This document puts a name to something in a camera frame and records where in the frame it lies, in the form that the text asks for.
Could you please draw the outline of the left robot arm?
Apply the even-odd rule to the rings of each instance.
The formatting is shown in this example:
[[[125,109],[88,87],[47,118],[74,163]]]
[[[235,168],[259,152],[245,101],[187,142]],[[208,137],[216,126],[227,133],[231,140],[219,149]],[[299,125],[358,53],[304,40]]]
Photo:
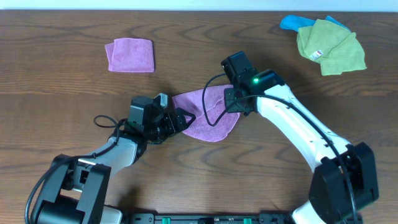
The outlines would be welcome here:
[[[29,195],[25,222],[122,223],[123,212],[104,203],[110,178],[133,165],[148,144],[162,144],[196,119],[181,108],[167,112],[167,107],[163,93],[155,98],[136,96],[128,117],[113,121],[106,144],[85,155],[55,157]]]

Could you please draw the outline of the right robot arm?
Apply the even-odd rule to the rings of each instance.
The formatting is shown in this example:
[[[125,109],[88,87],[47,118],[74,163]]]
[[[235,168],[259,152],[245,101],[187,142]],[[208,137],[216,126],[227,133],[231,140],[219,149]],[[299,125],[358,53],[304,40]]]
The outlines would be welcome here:
[[[226,70],[224,93],[230,113],[252,111],[272,122],[299,150],[313,172],[308,201],[292,223],[360,223],[358,210],[379,198],[376,162],[364,142],[352,145],[327,128],[272,70]]]

